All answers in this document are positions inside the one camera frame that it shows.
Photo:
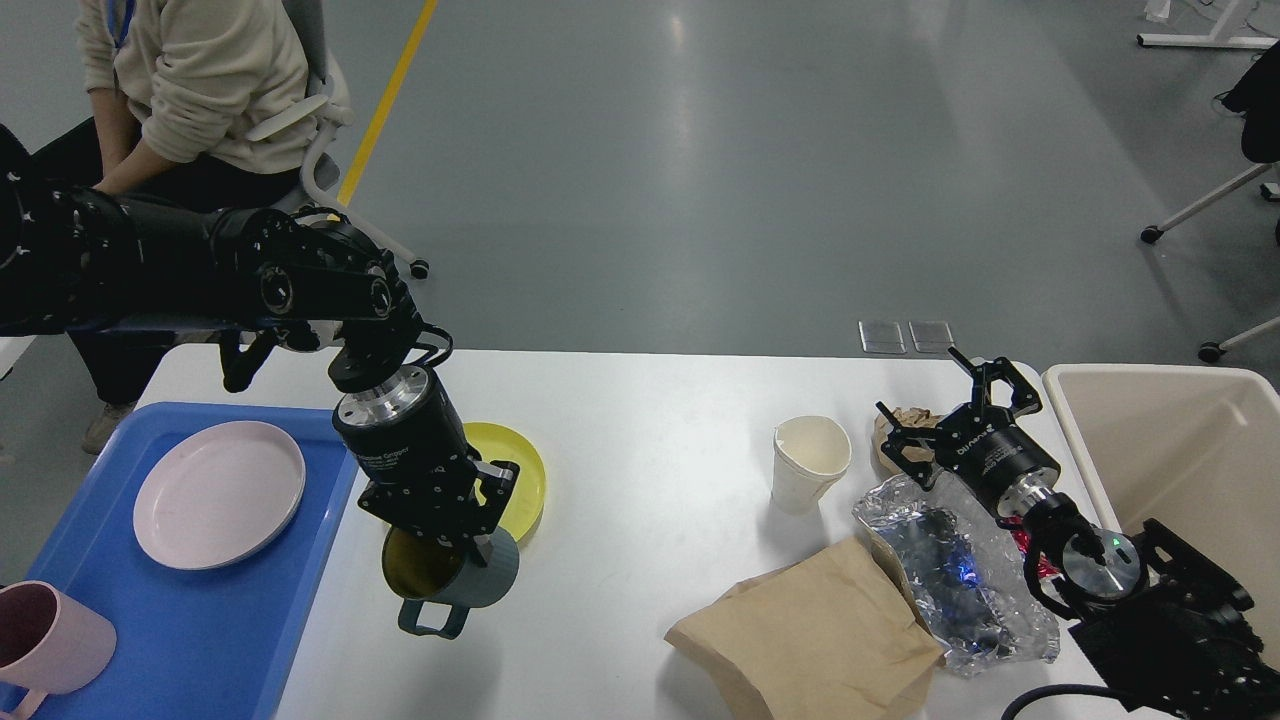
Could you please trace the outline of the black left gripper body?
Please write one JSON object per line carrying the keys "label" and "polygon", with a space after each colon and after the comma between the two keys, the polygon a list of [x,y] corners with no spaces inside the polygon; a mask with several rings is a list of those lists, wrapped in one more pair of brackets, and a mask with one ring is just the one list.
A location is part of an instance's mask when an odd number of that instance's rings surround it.
{"label": "black left gripper body", "polygon": [[461,546],[492,532],[463,424],[431,368],[344,395],[333,424],[367,478],[360,506],[410,536]]}

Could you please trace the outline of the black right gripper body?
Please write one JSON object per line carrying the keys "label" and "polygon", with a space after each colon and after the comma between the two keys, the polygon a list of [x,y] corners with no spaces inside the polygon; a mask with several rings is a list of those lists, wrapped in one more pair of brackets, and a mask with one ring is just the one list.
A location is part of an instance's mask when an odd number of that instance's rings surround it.
{"label": "black right gripper body", "polygon": [[1061,465],[1010,407],[960,406],[937,427],[934,461],[959,477],[992,518],[1021,518],[1048,498]]}

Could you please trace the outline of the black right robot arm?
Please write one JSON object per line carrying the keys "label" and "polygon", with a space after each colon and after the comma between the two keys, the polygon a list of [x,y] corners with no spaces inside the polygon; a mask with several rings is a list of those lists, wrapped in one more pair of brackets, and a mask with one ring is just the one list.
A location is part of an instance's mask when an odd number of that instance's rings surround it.
{"label": "black right robot arm", "polygon": [[972,380],[969,400],[932,427],[906,425],[877,404],[887,424],[881,448],[923,491],[954,474],[1000,527],[1021,528],[1028,591],[1070,621],[1101,679],[1028,691],[1004,717],[1080,694],[1179,719],[1275,719],[1277,671],[1245,620],[1247,589],[1156,519],[1135,536],[1088,521],[1056,489],[1060,462],[1018,424],[1043,407],[1034,386],[1006,357],[948,355]]}

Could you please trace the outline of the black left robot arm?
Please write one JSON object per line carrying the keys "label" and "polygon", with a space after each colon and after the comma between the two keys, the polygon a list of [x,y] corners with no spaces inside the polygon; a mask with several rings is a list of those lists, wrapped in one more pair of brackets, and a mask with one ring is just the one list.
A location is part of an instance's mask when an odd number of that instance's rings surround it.
{"label": "black left robot arm", "polygon": [[3,336],[225,331],[242,391],[287,333],[337,322],[333,421],[370,486],[360,505],[481,568],[518,466],[484,462],[436,374],[448,350],[389,251],[332,209],[305,225],[273,208],[200,214],[49,179],[3,132]]}

